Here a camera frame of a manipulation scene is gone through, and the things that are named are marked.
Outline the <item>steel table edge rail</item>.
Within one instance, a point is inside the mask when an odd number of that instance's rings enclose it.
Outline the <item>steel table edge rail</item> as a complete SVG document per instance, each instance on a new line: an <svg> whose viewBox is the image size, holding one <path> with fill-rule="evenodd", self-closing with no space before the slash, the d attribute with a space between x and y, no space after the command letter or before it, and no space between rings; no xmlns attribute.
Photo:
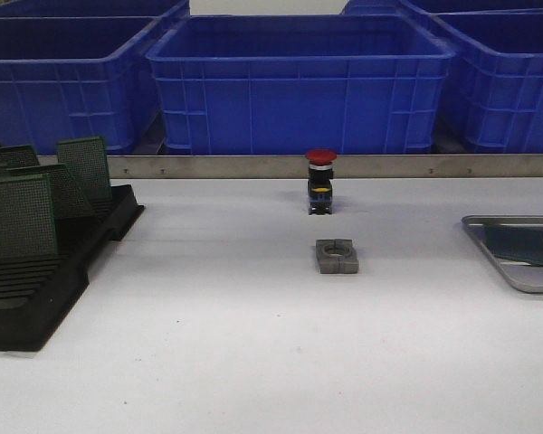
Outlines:
<svg viewBox="0 0 543 434"><path fill-rule="evenodd" d="M301 179L304 156L110 156L113 179ZM337 178L543 177L543 154L347 155Z"/></svg>

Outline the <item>far left blue crate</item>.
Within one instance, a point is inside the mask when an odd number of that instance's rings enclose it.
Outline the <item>far left blue crate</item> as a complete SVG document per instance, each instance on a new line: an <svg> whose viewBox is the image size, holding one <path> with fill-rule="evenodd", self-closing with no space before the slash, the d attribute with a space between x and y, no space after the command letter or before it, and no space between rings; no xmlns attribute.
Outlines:
<svg viewBox="0 0 543 434"><path fill-rule="evenodd" d="M0 18L17 17L170 17L190 15L188 1L35 0L0 5Z"/></svg>

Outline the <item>far right blue crate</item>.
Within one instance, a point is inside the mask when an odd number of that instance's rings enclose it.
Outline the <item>far right blue crate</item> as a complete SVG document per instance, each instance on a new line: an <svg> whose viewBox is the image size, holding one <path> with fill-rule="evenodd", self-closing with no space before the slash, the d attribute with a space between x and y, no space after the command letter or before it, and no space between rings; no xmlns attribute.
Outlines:
<svg viewBox="0 0 543 434"><path fill-rule="evenodd" d="M543 12L543 0L412 0L347 1L341 13L361 14L460 14Z"/></svg>

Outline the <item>right blue plastic crate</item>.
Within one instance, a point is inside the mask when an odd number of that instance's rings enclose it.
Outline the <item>right blue plastic crate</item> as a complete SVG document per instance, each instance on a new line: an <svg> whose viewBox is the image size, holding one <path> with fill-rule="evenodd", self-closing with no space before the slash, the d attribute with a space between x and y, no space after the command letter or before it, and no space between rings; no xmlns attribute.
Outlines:
<svg viewBox="0 0 543 434"><path fill-rule="evenodd" d="M543 13L438 14L455 50L438 114L472 153L543 154Z"/></svg>

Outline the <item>blue plastic crate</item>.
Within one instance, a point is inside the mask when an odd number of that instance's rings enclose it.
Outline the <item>blue plastic crate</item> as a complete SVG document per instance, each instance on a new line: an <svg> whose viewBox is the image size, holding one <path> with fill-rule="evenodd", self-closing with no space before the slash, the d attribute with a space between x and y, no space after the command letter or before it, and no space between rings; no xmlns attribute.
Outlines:
<svg viewBox="0 0 543 434"><path fill-rule="evenodd" d="M453 50L398 15L193 16L148 52L173 154L427 152Z"/></svg>
<svg viewBox="0 0 543 434"><path fill-rule="evenodd" d="M543 154L543 13L438 14L455 50L438 114L472 153Z"/></svg>
<svg viewBox="0 0 543 434"><path fill-rule="evenodd" d="M159 111L146 53L161 34L151 17L0 18L0 144L53 155L102 136L129 153Z"/></svg>

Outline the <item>black slotted board rack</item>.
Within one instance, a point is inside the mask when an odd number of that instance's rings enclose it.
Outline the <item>black slotted board rack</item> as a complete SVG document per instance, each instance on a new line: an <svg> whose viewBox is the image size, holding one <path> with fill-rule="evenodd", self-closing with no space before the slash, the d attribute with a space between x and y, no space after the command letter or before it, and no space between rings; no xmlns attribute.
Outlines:
<svg viewBox="0 0 543 434"><path fill-rule="evenodd" d="M0 260L0 352L43 348L89 285L88 269L143 212L132 186L113 186L95 214L56 222L59 254Z"/></svg>

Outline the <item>grey metal clamp block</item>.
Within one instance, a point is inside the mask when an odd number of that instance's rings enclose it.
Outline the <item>grey metal clamp block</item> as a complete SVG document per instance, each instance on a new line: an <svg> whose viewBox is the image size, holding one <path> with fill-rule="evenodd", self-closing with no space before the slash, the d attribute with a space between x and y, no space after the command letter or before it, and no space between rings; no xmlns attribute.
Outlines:
<svg viewBox="0 0 543 434"><path fill-rule="evenodd" d="M316 240L315 251L321 274L357 274L359 271L352 240Z"/></svg>

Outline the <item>green perforated circuit board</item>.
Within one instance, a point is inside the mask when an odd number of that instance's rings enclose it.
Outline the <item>green perforated circuit board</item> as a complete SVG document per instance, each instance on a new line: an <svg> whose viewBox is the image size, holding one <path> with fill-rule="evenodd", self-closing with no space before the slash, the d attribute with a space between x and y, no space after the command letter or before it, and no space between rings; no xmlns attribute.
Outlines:
<svg viewBox="0 0 543 434"><path fill-rule="evenodd" d="M543 231L503 225L484 225L485 246L498 259L543 267Z"/></svg>

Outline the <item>left blue plastic crate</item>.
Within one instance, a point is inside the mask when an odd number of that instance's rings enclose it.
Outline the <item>left blue plastic crate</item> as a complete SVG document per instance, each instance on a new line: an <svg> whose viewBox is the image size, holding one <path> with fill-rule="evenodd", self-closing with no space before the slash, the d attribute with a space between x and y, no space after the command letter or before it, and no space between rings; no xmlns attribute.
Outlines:
<svg viewBox="0 0 543 434"><path fill-rule="evenodd" d="M0 144L53 155L102 136L129 153L159 111L146 53L161 34L151 17L0 18Z"/></svg>

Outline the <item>red emergency stop button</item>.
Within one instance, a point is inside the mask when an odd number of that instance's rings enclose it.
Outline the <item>red emergency stop button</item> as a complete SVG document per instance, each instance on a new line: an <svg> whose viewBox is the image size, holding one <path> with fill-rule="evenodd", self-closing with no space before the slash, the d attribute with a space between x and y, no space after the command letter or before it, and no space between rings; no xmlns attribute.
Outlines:
<svg viewBox="0 0 543 434"><path fill-rule="evenodd" d="M329 149L313 149L306 154L309 161L309 215L332 214L333 162L338 154Z"/></svg>

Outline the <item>centre blue plastic crate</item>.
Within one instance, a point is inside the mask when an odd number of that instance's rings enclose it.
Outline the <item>centre blue plastic crate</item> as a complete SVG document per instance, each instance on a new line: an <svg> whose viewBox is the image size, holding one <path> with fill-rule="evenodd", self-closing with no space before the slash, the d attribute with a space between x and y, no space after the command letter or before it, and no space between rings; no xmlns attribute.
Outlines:
<svg viewBox="0 0 543 434"><path fill-rule="evenodd" d="M398 15L193 16L148 52L173 154L427 152L453 50Z"/></svg>

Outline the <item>silver metal tray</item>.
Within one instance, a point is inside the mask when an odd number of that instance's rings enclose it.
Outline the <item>silver metal tray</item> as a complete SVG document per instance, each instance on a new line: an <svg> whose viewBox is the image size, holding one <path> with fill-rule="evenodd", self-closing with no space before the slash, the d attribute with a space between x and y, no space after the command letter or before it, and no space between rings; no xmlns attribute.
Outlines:
<svg viewBox="0 0 543 434"><path fill-rule="evenodd" d="M485 246L484 225L503 225L543 231L543 215L470 215L462 218L462 227L488 262L518 291L543 294L543 267L494 257Z"/></svg>

